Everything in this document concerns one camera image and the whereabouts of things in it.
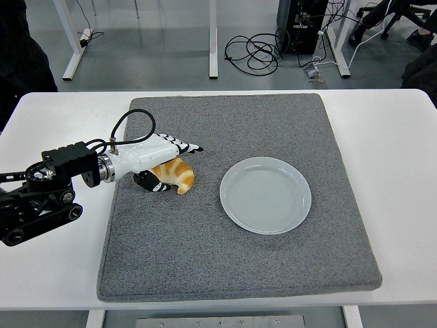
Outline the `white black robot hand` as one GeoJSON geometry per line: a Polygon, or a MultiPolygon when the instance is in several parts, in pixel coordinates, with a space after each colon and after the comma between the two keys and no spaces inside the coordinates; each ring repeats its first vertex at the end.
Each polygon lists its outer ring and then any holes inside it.
{"type": "Polygon", "coordinates": [[[107,173],[102,174],[101,179],[113,182],[133,173],[134,181],[147,191],[167,191],[176,186],[181,195],[191,189],[195,176],[192,167],[180,155],[202,150],[197,144],[154,133],[145,141],[131,146],[120,145],[117,152],[104,155],[107,173]]]}

